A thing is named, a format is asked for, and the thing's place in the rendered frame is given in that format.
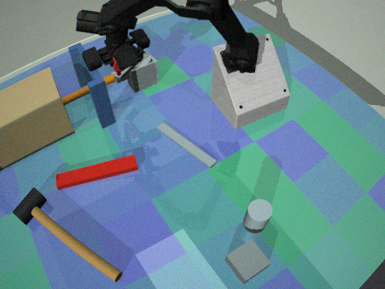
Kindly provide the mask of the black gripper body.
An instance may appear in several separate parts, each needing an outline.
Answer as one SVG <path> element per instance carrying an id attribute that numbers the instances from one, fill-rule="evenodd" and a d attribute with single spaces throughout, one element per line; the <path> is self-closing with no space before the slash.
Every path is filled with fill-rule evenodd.
<path id="1" fill-rule="evenodd" d="M 129 35 L 132 36 L 132 39 L 131 39 L 132 46 L 134 43 L 136 43 L 136 45 L 138 47 L 141 47 L 142 49 L 149 47 L 150 39 L 147 37 L 143 29 L 138 29 L 138 30 L 129 32 Z M 83 51 L 82 56 L 85 61 L 85 64 L 87 65 L 88 71 L 92 72 L 101 68 L 101 66 L 103 66 L 102 61 L 104 63 L 111 61 L 112 57 L 110 56 L 110 52 L 113 46 L 116 46 L 118 44 L 122 45 L 126 43 L 129 39 L 130 38 L 128 37 L 128 34 L 126 38 L 119 41 L 109 40 L 106 36 L 106 40 L 104 40 L 106 46 L 103 48 L 100 48 L 100 52 L 97 52 L 95 47 L 92 47 L 91 49 Z"/>

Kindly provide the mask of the grey cylinder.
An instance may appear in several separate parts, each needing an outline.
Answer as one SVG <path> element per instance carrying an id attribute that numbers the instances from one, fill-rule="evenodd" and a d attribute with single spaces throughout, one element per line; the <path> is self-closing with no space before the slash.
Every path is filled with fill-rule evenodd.
<path id="1" fill-rule="evenodd" d="M 262 232 L 272 216 L 272 212 L 272 205 L 266 200 L 251 201 L 243 220 L 245 229 L 253 234 Z"/>

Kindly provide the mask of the grey flat bar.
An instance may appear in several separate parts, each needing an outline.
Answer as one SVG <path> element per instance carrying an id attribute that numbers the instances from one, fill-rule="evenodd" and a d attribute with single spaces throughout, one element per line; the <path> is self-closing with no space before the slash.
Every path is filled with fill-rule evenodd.
<path id="1" fill-rule="evenodd" d="M 167 135 L 168 138 L 170 138 L 176 144 L 181 146 L 183 149 L 185 149 L 191 155 L 195 156 L 197 159 L 199 159 L 201 162 L 203 162 L 209 168 L 211 168 L 214 164 L 216 164 L 216 162 L 217 162 L 216 160 L 214 160 L 212 157 L 210 157 L 207 153 L 202 151 L 196 145 L 192 144 L 190 141 L 185 139 L 183 136 L 181 136 L 180 134 L 175 132 L 173 129 L 171 129 L 164 122 L 162 122 L 160 125 L 158 125 L 157 129 L 159 131 L 161 131 L 162 133 L 164 133 L 165 135 Z"/>

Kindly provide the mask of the red flat bar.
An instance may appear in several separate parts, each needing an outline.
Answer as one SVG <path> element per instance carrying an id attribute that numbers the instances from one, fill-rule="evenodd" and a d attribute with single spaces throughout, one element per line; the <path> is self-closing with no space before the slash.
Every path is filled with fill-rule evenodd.
<path id="1" fill-rule="evenodd" d="M 94 180 L 122 175 L 135 170 L 138 170 L 138 167 L 134 155 L 116 158 L 94 166 L 90 165 L 56 174 L 56 185 L 57 189 L 60 190 L 71 186 L 75 187 L 82 183 L 89 183 Z"/>

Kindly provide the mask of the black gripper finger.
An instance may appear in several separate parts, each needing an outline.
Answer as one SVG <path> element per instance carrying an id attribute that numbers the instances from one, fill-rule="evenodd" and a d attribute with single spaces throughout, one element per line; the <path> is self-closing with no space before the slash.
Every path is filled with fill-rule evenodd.
<path id="1" fill-rule="evenodd" d="M 113 67 L 113 60 L 111 59 L 111 61 L 109 61 L 109 62 L 106 62 L 104 65 L 107 65 L 107 64 L 109 64 L 111 67 Z"/>

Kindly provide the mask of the black-headed mallet with wooden handle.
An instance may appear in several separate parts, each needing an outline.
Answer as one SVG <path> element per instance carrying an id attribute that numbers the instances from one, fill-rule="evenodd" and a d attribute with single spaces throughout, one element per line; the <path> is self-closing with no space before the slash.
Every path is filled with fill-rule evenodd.
<path id="1" fill-rule="evenodd" d="M 34 218 L 42 223 L 50 232 L 57 236 L 80 257 L 97 268 L 100 272 L 104 273 L 114 282 L 119 281 L 122 277 L 122 272 L 102 259 L 98 254 L 88 249 L 87 246 L 74 238 L 68 231 L 61 228 L 60 225 L 54 222 L 50 216 L 40 209 L 46 201 L 45 197 L 33 187 L 12 213 L 14 213 L 14 215 L 25 225 L 27 225 L 29 220 L 34 216 Z"/>

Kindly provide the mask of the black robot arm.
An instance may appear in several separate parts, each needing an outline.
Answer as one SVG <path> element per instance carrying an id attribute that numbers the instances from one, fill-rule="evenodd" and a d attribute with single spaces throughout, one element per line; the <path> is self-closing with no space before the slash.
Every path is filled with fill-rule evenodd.
<path id="1" fill-rule="evenodd" d="M 76 30 L 107 36 L 119 41 L 127 37 L 128 29 L 135 29 L 139 14 L 154 6 L 165 6 L 180 17 L 208 19 L 227 42 L 220 52 L 227 73 L 240 71 L 255 73 L 259 42 L 256 36 L 245 32 L 229 0 L 187 0 L 186 6 L 178 6 L 170 0 L 110 0 L 100 12 L 81 10 L 77 14 Z M 132 46 L 131 40 L 113 46 L 110 56 L 114 57 L 120 70 L 141 61 L 144 50 Z"/>

